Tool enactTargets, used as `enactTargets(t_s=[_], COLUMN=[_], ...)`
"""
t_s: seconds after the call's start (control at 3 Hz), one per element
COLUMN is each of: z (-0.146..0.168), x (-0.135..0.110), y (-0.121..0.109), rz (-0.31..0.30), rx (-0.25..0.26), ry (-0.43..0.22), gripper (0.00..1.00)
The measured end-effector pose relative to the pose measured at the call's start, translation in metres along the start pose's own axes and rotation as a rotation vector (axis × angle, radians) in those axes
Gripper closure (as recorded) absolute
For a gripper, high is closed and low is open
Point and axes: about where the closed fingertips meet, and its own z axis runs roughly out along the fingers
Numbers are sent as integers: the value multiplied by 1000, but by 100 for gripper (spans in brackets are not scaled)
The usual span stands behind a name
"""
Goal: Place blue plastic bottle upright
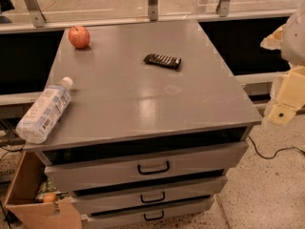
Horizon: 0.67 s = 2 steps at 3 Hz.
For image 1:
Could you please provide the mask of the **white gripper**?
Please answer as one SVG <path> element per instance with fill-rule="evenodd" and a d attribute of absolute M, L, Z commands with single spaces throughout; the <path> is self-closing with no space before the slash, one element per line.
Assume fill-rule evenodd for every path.
<path fill-rule="evenodd" d="M 265 37 L 260 47 L 280 50 L 284 60 L 297 66 L 273 84 L 272 106 L 267 119 L 274 125 L 288 124 L 305 105 L 305 2 L 280 26 Z"/>

